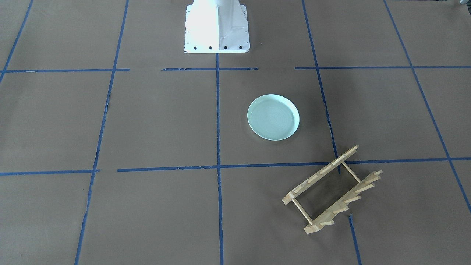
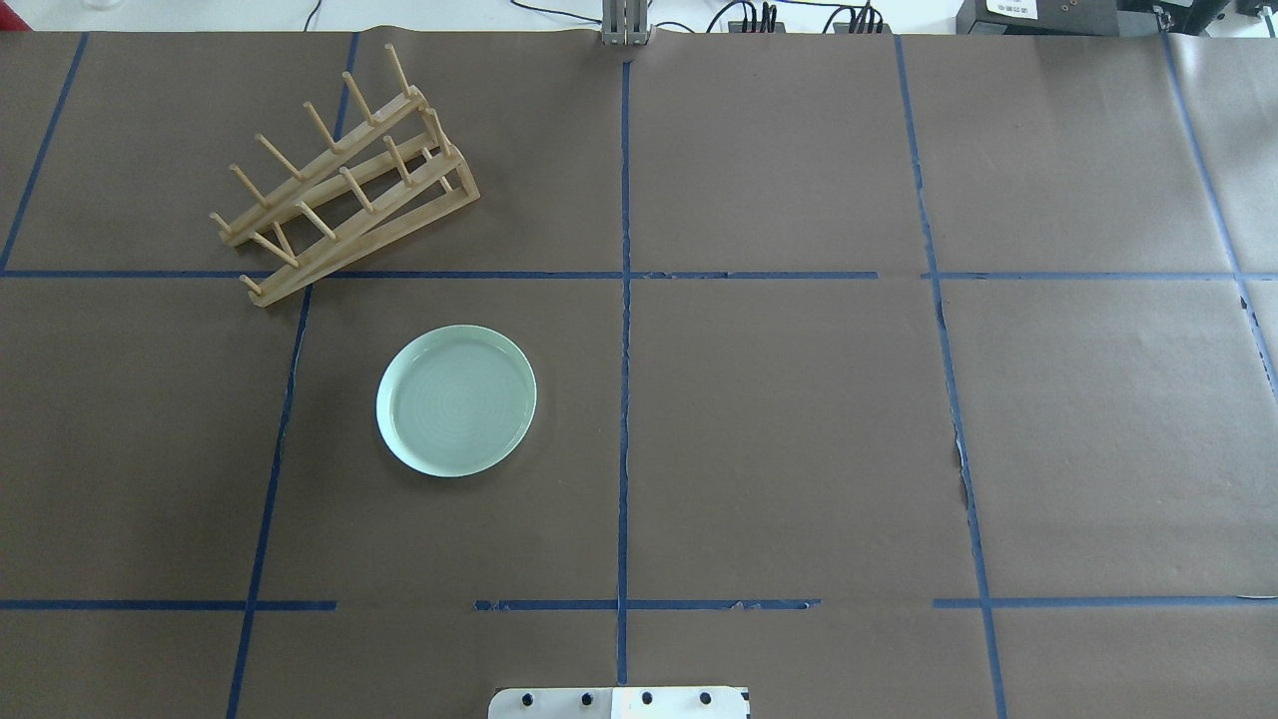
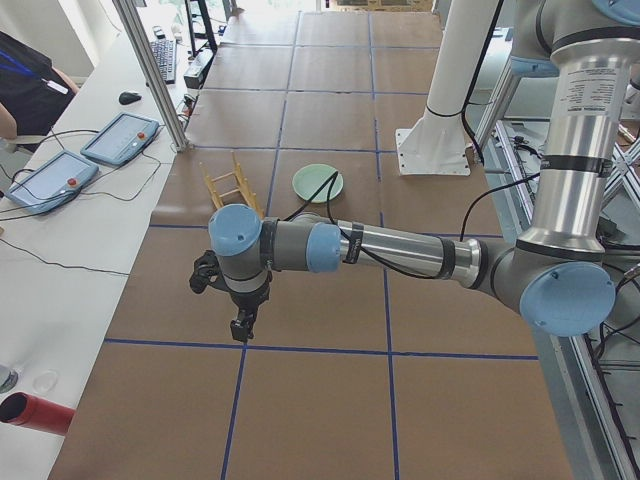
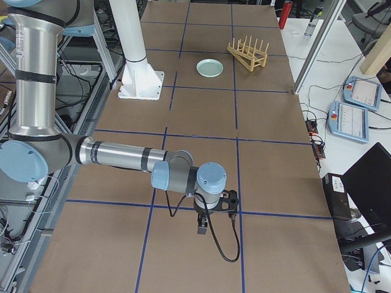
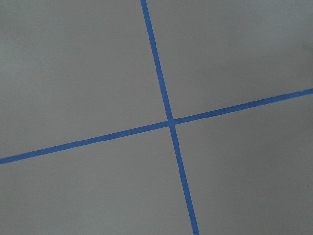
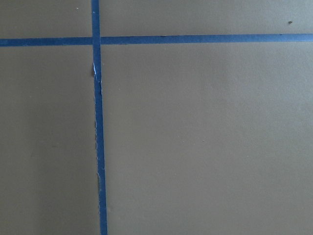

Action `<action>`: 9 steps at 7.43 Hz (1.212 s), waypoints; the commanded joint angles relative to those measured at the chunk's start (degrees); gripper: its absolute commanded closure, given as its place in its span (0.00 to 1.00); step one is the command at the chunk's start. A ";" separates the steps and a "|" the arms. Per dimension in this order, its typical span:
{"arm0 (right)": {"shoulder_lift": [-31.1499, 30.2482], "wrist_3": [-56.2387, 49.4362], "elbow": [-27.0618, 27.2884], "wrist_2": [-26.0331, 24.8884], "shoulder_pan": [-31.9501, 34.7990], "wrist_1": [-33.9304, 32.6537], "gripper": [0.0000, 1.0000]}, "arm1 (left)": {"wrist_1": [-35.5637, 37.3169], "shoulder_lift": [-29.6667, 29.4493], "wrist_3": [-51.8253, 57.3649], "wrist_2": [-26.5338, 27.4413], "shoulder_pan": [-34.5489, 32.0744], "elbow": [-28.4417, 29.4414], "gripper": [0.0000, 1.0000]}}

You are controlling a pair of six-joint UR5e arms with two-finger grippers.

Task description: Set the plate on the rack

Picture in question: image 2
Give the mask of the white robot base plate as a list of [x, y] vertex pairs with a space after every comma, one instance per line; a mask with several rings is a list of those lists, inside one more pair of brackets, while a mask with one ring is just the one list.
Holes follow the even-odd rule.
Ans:
[[732, 686], [619, 686], [506, 688], [488, 718], [750, 718], [748, 688]]

